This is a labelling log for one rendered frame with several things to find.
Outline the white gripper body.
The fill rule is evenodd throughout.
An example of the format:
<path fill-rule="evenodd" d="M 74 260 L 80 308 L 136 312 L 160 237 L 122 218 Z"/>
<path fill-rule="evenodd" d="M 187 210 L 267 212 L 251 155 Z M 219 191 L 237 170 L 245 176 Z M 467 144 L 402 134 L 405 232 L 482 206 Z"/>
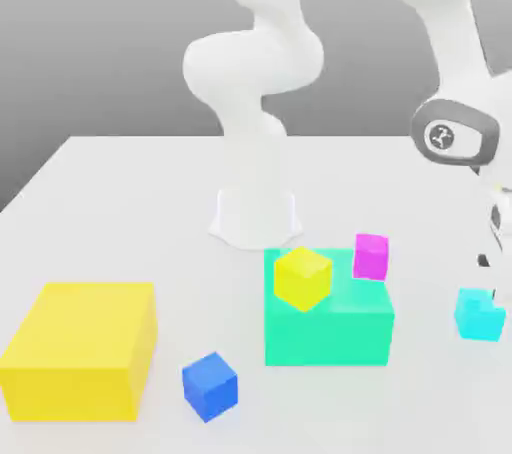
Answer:
<path fill-rule="evenodd" d="M 484 283 L 495 306 L 512 308 L 512 269 L 489 266 L 484 269 Z"/>

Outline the small cyan cube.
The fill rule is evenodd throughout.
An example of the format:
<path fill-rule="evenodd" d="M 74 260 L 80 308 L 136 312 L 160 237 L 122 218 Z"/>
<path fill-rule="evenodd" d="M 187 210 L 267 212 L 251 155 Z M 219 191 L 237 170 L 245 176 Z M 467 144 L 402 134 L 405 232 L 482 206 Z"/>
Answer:
<path fill-rule="evenodd" d="M 454 317 L 463 339 L 497 342 L 502 334 L 506 311 L 496 305 L 493 291 L 461 288 Z"/>

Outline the small magenta cube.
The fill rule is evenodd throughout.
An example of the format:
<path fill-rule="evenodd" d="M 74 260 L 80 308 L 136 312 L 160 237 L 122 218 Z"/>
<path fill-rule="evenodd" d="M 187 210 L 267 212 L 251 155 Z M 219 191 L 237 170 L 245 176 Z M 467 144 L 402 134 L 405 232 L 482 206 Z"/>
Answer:
<path fill-rule="evenodd" d="M 384 281 L 389 265 L 387 236 L 357 233 L 353 262 L 353 277 Z"/>

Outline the small yellow cube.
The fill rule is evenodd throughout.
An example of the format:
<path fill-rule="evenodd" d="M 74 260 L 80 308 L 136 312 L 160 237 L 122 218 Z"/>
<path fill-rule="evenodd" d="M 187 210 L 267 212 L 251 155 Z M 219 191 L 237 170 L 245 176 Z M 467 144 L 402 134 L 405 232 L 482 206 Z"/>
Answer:
<path fill-rule="evenodd" d="M 309 248 L 298 247 L 274 264 L 274 294 L 301 312 L 308 312 L 331 293 L 333 262 Z"/>

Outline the small blue cube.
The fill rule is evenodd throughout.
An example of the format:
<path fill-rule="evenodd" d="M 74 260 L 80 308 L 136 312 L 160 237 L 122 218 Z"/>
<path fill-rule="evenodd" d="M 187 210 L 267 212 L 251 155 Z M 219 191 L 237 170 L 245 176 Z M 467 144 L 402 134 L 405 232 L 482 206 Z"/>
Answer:
<path fill-rule="evenodd" d="M 238 376 L 213 352 L 182 369 L 184 398 L 207 423 L 238 403 Z"/>

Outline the large green box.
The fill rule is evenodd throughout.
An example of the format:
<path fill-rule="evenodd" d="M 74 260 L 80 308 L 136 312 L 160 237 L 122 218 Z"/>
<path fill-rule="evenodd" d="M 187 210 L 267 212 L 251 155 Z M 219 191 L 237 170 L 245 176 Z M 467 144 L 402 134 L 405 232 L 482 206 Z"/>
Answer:
<path fill-rule="evenodd" d="M 264 251 L 264 342 L 268 366 L 385 366 L 395 312 L 383 281 L 352 276 L 354 251 L 317 248 L 333 262 L 331 294 L 301 312 L 274 294 L 276 260 Z"/>

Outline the large yellow box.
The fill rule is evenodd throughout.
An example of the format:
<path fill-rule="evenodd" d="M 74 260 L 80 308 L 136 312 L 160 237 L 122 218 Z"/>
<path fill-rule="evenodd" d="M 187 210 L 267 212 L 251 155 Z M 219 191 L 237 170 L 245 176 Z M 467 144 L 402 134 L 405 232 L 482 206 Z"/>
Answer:
<path fill-rule="evenodd" d="M 14 422 L 134 422 L 156 345 L 150 283 L 48 283 L 0 357 Z"/>

